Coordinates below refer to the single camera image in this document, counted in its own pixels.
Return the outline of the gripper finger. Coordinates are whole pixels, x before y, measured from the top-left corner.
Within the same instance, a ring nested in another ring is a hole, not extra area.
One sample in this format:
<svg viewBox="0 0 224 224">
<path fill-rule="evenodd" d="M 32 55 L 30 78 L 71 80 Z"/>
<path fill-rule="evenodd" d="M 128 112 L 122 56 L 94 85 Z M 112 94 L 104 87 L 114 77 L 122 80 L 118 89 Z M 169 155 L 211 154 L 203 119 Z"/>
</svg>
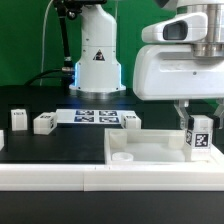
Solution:
<svg viewBox="0 0 224 224">
<path fill-rule="evenodd" d="M 217 129 L 224 127 L 224 98 L 217 100 L 217 109 L 214 112 L 214 126 Z"/>
<path fill-rule="evenodd" d="M 174 107 L 180 117 L 180 128 L 186 130 L 188 128 L 188 121 L 190 116 L 187 113 L 186 108 L 189 106 L 188 100 L 176 100 L 174 102 Z"/>
</svg>

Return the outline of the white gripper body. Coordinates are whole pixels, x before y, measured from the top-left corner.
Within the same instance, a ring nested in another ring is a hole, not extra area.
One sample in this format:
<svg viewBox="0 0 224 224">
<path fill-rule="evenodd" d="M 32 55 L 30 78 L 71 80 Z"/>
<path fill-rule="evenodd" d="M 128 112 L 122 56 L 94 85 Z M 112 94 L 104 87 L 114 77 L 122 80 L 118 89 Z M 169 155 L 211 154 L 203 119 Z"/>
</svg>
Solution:
<svg viewBox="0 0 224 224">
<path fill-rule="evenodd" d="M 224 59 L 196 58 L 190 45 L 146 45 L 137 54 L 133 91 L 141 100 L 224 97 Z"/>
</svg>

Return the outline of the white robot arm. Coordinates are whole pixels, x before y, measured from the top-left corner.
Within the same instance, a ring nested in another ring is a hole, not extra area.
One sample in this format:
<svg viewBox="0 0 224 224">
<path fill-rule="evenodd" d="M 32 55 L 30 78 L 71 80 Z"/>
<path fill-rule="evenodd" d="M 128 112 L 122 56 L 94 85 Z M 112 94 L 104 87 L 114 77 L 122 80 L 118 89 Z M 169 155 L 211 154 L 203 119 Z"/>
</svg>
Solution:
<svg viewBox="0 0 224 224">
<path fill-rule="evenodd" d="M 224 0 L 154 0 L 176 15 L 142 30 L 133 91 L 142 100 L 173 100 L 181 127 L 193 130 L 191 99 L 216 99 L 212 120 L 224 127 Z M 82 54 L 71 89 L 87 97 L 115 93 L 121 85 L 116 61 L 116 22 L 99 5 L 83 8 Z"/>
</svg>

